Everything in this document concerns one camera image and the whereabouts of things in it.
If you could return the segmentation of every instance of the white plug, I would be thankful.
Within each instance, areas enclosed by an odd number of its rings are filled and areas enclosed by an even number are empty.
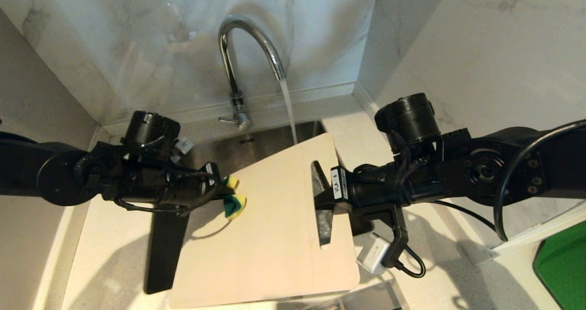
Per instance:
[[[381,265],[383,256],[387,253],[390,247],[389,241],[386,241],[376,233],[371,233],[368,237],[366,245],[360,251],[356,261],[366,271],[371,274],[380,275],[385,272],[385,267]]]
[[[177,154],[171,157],[171,161],[173,163],[177,163],[181,159],[181,157],[188,153],[191,149],[193,149],[194,146],[195,143],[189,141],[187,137],[183,137],[181,141],[175,143],[174,150]]]

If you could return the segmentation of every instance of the cutting board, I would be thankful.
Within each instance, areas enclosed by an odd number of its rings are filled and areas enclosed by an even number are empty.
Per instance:
[[[358,284],[347,214],[334,216],[331,243],[320,248],[310,170],[314,160],[329,180],[337,157],[328,133],[234,173],[240,180],[237,193],[248,201],[232,222],[221,212],[221,201],[191,214],[172,308],[330,293]]]

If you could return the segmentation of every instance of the white countertop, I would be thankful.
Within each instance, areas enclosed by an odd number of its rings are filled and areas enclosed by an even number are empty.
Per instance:
[[[381,165],[392,160],[383,135],[352,95],[299,103],[293,106],[293,111],[297,121],[323,122],[326,131],[334,137],[339,158],[348,169],[363,163]],[[252,118],[257,129],[287,123],[283,108],[253,112]],[[208,120],[182,126],[180,136],[201,142],[226,137],[234,131],[232,125]],[[433,206],[418,204],[405,208],[409,245],[425,262],[427,275],[415,279],[391,269],[374,276],[360,270],[360,284],[355,290],[390,280],[402,307],[414,310],[558,309],[532,275],[534,245],[474,266],[463,251],[465,241],[456,241]],[[64,310],[168,309],[170,291],[152,295],[142,291],[150,217],[145,212],[126,212],[99,197],[91,201],[65,291]],[[392,238],[389,228],[383,224],[375,226],[379,235]],[[366,235],[354,238],[357,254],[365,238]],[[414,261],[403,255],[402,262],[409,266]],[[294,310],[337,295],[341,294],[206,309]]]

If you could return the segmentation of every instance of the scrub pad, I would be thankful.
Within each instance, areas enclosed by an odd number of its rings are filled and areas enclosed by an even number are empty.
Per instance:
[[[238,185],[240,184],[240,181],[239,181],[239,180],[238,180],[236,177],[234,177],[234,176],[231,176],[231,175],[228,175],[228,176],[226,176],[226,178],[225,178],[225,179],[222,181],[222,183],[223,183],[224,185],[226,185],[227,187],[229,187],[230,189],[233,189],[233,190],[235,190],[235,189],[238,187]]]
[[[240,213],[244,210],[246,206],[246,197],[243,195],[230,195],[225,196],[224,200],[224,212],[226,218],[232,221],[235,218],[238,218]]]

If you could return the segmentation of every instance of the chrome faucet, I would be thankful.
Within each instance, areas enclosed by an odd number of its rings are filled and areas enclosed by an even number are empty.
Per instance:
[[[236,77],[232,70],[232,62],[230,61],[230,55],[228,55],[228,33],[233,28],[241,28],[247,33],[252,35],[253,38],[262,47],[262,51],[266,54],[268,61],[271,64],[272,73],[275,75],[277,80],[285,79],[285,70],[277,50],[275,49],[272,42],[266,37],[266,35],[260,30],[260,28],[247,18],[246,16],[230,15],[224,19],[220,30],[218,31],[218,38],[220,40],[220,51],[222,52],[222,59],[224,60],[224,67],[226,68],[226,74],[228,74],[228,81],[230,81],[230,87],[232,87],[232,93],[230,94],[230,101],[232,102],[232,108],[234,111],[233,118],[218,118],[220,121],[233,122],[238,126],[240,131],[248,129],[253,121],[246,112],[246,105],[244,103],[244,94],[238,89],[236,85]]]

